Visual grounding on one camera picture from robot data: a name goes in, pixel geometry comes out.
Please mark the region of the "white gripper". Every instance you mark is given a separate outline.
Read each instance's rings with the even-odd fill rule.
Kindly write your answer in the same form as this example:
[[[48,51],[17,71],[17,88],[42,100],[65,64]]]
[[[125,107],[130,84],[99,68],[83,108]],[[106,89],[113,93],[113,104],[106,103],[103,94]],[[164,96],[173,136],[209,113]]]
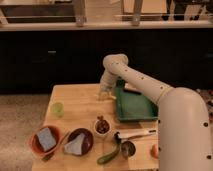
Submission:
[[[115,86],[118,76],[105,70],[100,80],[100,91],[110,92]]]

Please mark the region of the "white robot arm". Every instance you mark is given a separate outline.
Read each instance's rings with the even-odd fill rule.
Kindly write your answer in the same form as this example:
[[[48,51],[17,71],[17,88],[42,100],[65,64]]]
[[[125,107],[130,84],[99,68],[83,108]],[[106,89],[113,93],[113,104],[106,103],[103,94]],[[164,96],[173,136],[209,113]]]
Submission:
[[[103,66],[102,92],[121,78],[158,106],[159,171],[213,171],[209,114],[201,95],[130,68],[124,54],[106,56]]]

